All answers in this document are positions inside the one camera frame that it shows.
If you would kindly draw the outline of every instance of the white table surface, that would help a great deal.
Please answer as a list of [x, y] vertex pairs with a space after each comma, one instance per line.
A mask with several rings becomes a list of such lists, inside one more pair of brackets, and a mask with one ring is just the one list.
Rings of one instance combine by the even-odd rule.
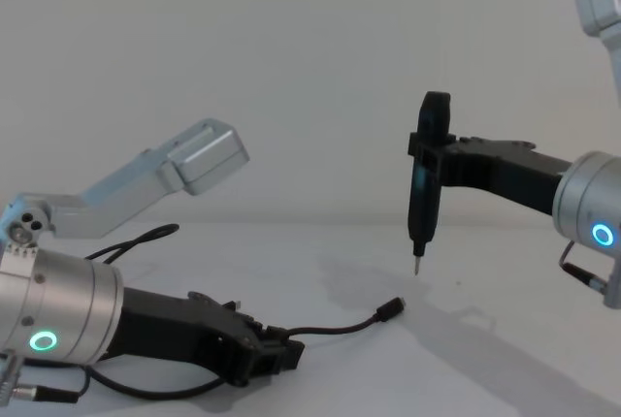
[[[51, 241], [86, 254], [105, 241]], [[395, 296], [407, 312], [350, 337], [304, 337], [299, 369], [190, 401], [136, 401], [94, 383], [77, 406], [14, 401], [7, 416], [621, 415], [621, 312], [561, 272], [552, 230], [441, 228], [412, 275], [405, 227], [186, 224], [118, 261], [126, 284], [202, 291], [283, 327], [340, 326]], [[607, 259], [579, 249], [598, 273]], [[120, 358], [108, 375], [151, 390], [199, 384], [189, 365]], [[77, 370], [28, 369], [24, 382], [79, 388]]]

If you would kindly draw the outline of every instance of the glowing status light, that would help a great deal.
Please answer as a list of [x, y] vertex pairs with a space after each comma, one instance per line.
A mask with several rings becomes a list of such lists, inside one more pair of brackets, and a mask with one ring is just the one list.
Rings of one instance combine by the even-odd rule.
[[597, 241], [599, 245], [610, 247], [614, 243], [612, 230], [605, 225], [595, 225], [591, 233], [593, 233], [593, 238], [595, 238], [595, 241]]
[[58, 344], [58, 338], [52, 332], [35, 333], [30, 338], [30, 347], [37, 352], [51, 351]]

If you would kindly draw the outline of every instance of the metal bolt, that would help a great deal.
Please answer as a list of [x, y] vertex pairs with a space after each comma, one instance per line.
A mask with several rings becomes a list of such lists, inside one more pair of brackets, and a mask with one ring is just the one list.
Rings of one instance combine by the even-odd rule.
[[19, 244], [28, 244], [32, 241], [32, 233], [20, 226], [15, 226], [10, 231], [11, 239]]

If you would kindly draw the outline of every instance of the green led ring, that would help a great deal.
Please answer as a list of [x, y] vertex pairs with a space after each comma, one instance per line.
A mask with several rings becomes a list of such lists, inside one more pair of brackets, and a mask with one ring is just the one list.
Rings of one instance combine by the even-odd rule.
[[[41, 346], [37, 344], [41, 339], [49, 339], [49, 344], [46, 346]], [[58, 344], [58, 337], [53, 332], [39, 332], [35, 333], [30, 338], [30, 347], [37, 352], [46, 352], [51, 351]]]

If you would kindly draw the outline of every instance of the cable connector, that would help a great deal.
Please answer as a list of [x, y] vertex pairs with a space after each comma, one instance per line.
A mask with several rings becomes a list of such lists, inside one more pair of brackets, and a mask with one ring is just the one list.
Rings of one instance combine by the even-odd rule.
[[376, 318], [379, 322], [387, 322], [392, 320], [406, 309], [406, 301], [403, 298], [395, 298], [386, 304], [378, 307], [376, 310]]

